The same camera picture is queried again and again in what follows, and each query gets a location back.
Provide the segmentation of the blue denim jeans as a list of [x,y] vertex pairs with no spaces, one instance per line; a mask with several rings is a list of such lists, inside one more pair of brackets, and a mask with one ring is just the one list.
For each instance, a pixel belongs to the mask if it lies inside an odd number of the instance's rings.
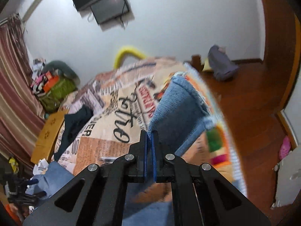
[[[192,165],[182,155],[206,128],[213,125],[200,94],[182,76],[173,76],[148,126],[147,175],[144,183],[128,182],[134,156],[117,158],[109,165],[88,165],[47,202],[25,225],[201,225],[194,191]],[[172,171],[170,203],[136,204],[132,197],[155,182],[151,133],[169,148],[165,162]]]

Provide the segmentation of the white cloth beside bed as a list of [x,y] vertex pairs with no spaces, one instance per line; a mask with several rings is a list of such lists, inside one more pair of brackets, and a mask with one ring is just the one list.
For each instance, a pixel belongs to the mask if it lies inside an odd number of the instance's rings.
[[33,168],[33,175],[42,175],[45,174],[46,171],[48,170],[49,163],[47,160],[44,158],[42,160],[39,160],[38,164],[35,164]]

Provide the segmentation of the newspaper print bed cover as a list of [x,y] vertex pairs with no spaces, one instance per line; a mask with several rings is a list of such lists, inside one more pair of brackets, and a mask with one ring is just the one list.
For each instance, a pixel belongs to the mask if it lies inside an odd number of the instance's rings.
[[[239,157],[215,99],[194,68],[171,58],[148,58],[100,73],[74,96],[68,97],[65,104],[68,114],[74,114],[86,105],[93,110],[93,117],[57,162],[77,175],[91,163],[107,165],[126,155],[131,144],[139,141],[140,132],[148,130],[173,76],[184,77],[195,88],[213,123],[182,158],[194,165],[209,163],[246,194]],[[55,152],[61,145],[64,130],[65,123],[56,141]]]

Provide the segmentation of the striped pink beige curtain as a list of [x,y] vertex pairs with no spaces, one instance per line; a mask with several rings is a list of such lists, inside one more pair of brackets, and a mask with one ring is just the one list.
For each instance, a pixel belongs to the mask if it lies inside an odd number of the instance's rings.
[[23,28],[17,14],[1,25],[1,151],[32,169],[31,155],[44,126],[44,110],[30,89],[32,70]]

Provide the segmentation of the wooden headboard panel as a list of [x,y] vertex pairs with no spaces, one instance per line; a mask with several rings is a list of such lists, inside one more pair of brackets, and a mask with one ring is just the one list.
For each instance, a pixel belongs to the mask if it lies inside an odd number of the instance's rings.
[[54,153],[55,143],[61,126],[64,122],[64,116],[68,110],[58,111],[51,114],[45,122],[35,144],[34,151],[31,155],[31,162],[38,164],[40,160],[51,160]]

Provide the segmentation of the dark teal folded garment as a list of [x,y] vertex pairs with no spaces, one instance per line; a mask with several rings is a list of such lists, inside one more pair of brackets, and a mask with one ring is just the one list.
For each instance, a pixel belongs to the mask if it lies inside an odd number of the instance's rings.
[[79,131],[93,117],[93,110],[84,105],[74,114],[64,116],[65,130],[62,135],[61,145],[57,152],[54,153],[54,160],[58,161],[61,155],[66,151],[68,146],[75,140]]

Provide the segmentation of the green camouflage bag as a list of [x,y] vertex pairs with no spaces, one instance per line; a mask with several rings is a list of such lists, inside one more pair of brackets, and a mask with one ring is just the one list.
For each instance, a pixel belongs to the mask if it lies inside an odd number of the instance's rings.
[[59,109],[68,94],[77,89],[73,80],[69,78],[60,78],[47,93],[38,97],[46,113],[53,113]]

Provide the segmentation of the clutter pile on bag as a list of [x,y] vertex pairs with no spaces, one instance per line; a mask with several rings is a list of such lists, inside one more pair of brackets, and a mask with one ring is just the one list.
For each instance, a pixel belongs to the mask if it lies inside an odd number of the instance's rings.
[[33,81],[30,88],[35,95],[45,93],[44,85],[52,79],[52,74],[49,70],[43,71],[45,66],[46,60],[43,58],[34,59],[31,64]]

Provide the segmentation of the orange box on bag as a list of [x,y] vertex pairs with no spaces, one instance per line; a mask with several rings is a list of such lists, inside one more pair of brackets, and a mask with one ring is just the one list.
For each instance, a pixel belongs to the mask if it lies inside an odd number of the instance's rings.
[[59,81],[60,78],[58,75],[53,76],[49,71],[45,73],[45,76],[47,78],[47,82],[44,84],[43,90],[45,93],[47,93]]

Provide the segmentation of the grey green pillow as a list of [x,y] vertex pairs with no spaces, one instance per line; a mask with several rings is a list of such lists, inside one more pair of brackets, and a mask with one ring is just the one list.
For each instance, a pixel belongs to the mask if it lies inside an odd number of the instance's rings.
[[78,86],[81,81],[78,75],[63,61],[54,60],[47,64],[42,69],[42,73],[50,71],[51,73],[57,72],[59,76],[64,76],[74,81]]

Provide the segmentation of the pink slipper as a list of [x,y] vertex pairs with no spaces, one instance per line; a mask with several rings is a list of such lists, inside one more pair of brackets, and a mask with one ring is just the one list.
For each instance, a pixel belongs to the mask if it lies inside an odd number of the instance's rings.
[[290,152],[291,150],[291,143],[288,136],[285,136],[283,139],[283,143],[279,150],[279,158],[280,160],[283,160]]

